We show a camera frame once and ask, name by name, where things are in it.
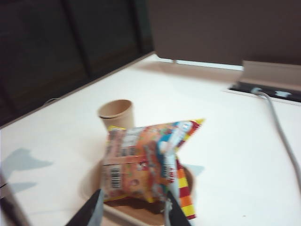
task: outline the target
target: colorful snack bag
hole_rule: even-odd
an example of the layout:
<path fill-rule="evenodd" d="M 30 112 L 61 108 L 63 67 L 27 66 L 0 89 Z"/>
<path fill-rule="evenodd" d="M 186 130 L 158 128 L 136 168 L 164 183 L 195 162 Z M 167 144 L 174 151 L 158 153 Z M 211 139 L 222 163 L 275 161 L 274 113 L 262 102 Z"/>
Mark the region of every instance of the colorful snack bag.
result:
<path fill-rule="evenodd" d="M 180 186 L 184 179 L 178 177 L 180 164 L 175 152 L 202 121 L 178 121 L 127 130 L 113 128 L 103 162 L 105 201 L 125 197 L 165 201 L 170 190 L 181 203 L 184 199 L 181 199 Z"/>

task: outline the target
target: white table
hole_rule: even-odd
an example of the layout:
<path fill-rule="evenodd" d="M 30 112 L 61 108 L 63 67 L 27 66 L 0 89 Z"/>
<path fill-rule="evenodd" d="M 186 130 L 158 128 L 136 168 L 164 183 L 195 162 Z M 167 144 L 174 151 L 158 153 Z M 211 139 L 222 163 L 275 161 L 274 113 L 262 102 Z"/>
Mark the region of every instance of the white table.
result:
<path fill-rule="evenodd" d="M 197 226 L 300 226 L 293 167 L 266 102 L 225 92 L 241 73 L 152 55 L 3 128 L 2 173 L 29 222 L 64 225 L 84 204 L 81 186 L 106 140 L 96 110 L 125 98 L 135 105 L 136 126 L 206 118 L 179 153 L 183 163 L 204 167 Z M 301 106 L 274 104 L 301 162 Z"/>

